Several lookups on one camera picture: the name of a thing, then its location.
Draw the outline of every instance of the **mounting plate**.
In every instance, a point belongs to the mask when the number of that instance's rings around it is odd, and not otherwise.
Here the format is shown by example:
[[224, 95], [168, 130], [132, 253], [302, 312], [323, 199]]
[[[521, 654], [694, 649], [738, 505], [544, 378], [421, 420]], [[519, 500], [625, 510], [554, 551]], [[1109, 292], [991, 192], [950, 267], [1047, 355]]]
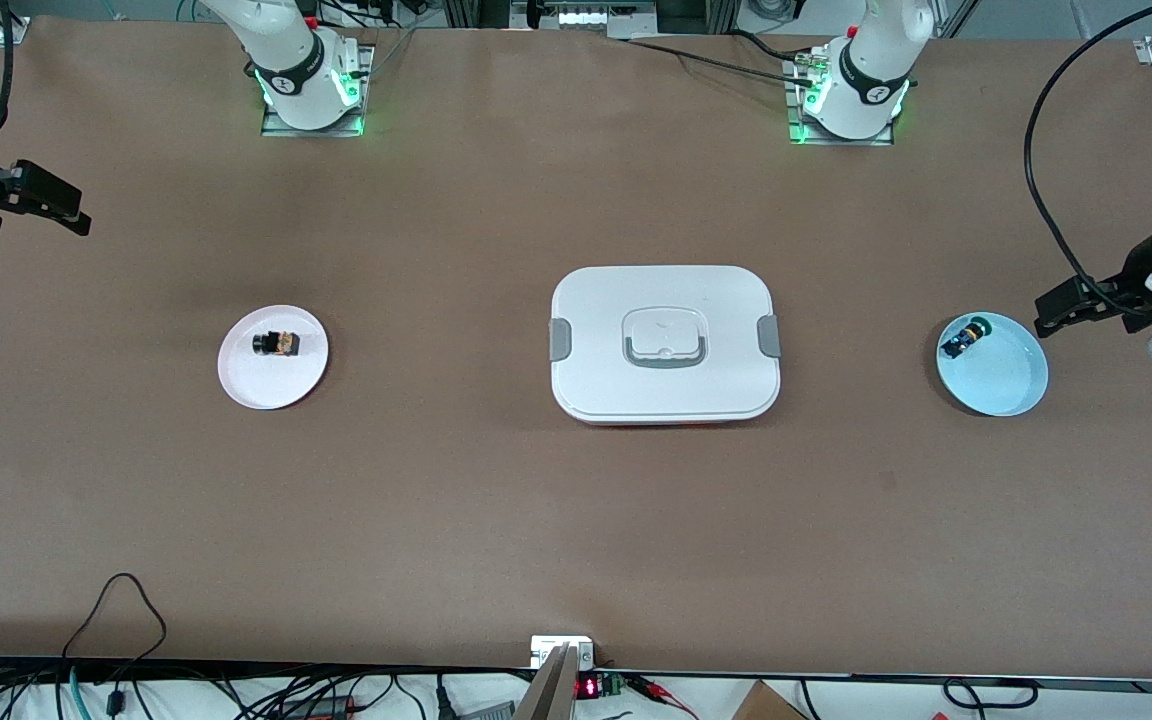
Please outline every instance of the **mounting plate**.
[[539, 670], [550, 651], [563, 643], [573, 644], [579, 651], [582, 673], [594, 668], [594, 642], [585, 635], [531, 635], [531, 669]]
[[1132, 47], [1137, 51], [1140, 65], [1152, 65], [1152, 37], [1144, 36], [1144, 40], [1132, 40]]

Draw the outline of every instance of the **red digital display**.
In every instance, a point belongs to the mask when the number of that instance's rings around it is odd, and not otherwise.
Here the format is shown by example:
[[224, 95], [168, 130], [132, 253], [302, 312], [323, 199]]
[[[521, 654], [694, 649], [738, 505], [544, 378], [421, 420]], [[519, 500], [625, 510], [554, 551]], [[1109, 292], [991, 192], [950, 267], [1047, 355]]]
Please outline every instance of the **red digital display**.
[[576, 687], [573, 688], [573, 697], [576, 700], [596, 700], [596, 698], [602, 697], [602, 685], [599, 683], [598, 674], [582, 673], [579, 679], [576, 679]]

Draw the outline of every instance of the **light blue bowl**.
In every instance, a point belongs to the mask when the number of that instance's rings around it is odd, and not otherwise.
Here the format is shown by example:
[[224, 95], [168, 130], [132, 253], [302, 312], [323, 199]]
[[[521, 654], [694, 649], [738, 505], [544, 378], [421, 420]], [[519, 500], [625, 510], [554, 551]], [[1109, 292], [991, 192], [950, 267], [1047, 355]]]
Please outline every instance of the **light blue bowl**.
[[[941, 346], [972, 318], [990, 320], [992, 331], [963, 355], [946, 355]], [[1005, 314], [969, 313], [948, 324], [935, 342], [935, 370], [961, 404], [1000, 418], [1026, 414], [1047, 392], [1047, 355], [1024, 325]]]

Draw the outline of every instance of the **connector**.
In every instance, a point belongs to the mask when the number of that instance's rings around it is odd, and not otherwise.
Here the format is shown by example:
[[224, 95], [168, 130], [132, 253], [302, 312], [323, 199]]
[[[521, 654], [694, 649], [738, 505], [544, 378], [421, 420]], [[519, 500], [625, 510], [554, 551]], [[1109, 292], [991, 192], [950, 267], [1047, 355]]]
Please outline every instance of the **connector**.
[[626, 675], [626, 687], [651, 702], [659, 702], [660, 705], [668, 705], [668, 703], [664, 700], [664, 696], [667, 696], [666, 689], [653, 683], [652, 680], [644, 679], [643, 675]]
[[105, 715], [118, 717], [119, 712], [127, 708], [127, 696], [123, 691], [114, 691], [105, 698]]
[[828, 70], [829, 59], [827, 55], [814, 55], [812, 53], [799, 53], [794, 56], [794, 63], [799, 68]]
[[447, 697], [442, 675], [438, 676], [438, 689], [434, 690], [434, 695], [438, 696], [438, 720], [457, 720], [456, 708], [452, 706], [452, 699]]

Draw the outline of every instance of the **white plate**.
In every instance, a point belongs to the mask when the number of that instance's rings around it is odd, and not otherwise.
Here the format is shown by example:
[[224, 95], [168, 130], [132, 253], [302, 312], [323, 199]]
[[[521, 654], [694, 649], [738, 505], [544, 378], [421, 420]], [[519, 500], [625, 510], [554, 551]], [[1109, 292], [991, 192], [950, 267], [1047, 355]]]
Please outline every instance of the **white plate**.
[[[256, 355], [252, 336], [271, 331], [301, 336], [300, 354], [291, 357]], [[275, 410], [304, 397], [319, 384], [328, 366], [328, 333], [313, 314], [294, 305], [262, 306], [229, 328], [215, 357], [220, 387], [240, 406]]]
[[[977, 316], [990, 320], [991, 332], [963, 355], [948, 357], [941, 346]], [[954, 397], [978, 414], [1021, 415], [1047, 392], [1047, 355], [1024, 325], [1006, 314], [969, 313], [948, 324], [935, 342], [935, 370]]]

